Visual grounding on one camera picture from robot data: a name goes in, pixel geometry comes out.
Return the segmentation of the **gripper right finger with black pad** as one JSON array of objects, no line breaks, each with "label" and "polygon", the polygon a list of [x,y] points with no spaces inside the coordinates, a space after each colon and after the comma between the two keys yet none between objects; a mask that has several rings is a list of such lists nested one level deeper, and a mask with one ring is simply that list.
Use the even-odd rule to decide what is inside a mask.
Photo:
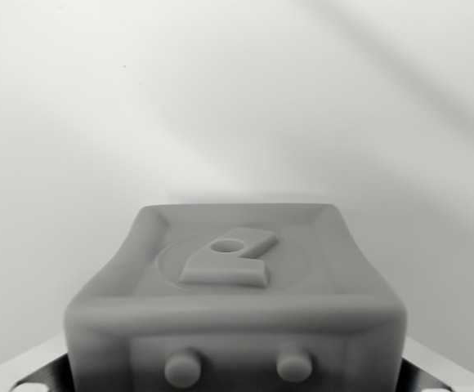
[{"label": "gripper right finger with black pad", "polygon": [[474,391],[474,373],[407,336],[396,391]]}]

